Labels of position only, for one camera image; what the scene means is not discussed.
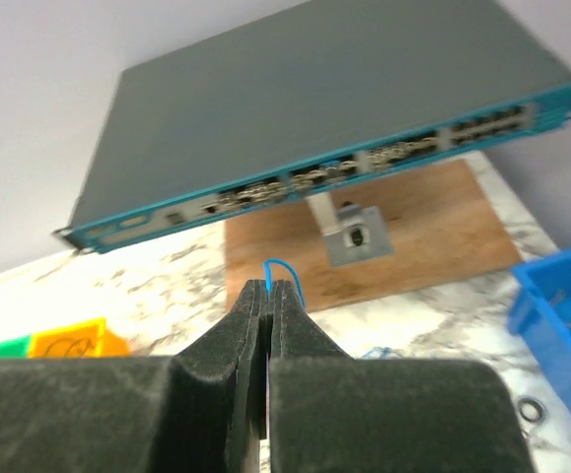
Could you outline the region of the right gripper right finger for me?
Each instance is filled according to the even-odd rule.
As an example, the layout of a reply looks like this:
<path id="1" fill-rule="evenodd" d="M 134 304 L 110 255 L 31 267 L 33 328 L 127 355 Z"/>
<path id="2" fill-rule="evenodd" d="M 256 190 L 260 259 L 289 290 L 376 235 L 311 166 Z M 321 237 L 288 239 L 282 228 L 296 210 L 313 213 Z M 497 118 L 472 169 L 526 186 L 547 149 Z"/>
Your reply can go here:
<path id="1" fill-rule="evenodd" d="M 531 472 L 509 390 L 463 359 L 347 355 L 273 284 L 270 466 L 275 472 Z"/>

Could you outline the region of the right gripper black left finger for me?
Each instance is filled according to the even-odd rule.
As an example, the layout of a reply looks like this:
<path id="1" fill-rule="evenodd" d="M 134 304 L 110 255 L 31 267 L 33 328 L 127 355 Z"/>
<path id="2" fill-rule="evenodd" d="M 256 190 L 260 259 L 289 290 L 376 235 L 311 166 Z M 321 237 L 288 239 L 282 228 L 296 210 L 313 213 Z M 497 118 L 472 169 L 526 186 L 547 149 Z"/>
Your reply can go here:
<path id="1" fill-rule="evenodd" d="M 255 472 L 265 285 L 174 356 L 0 359 L 0 472 Z"/>

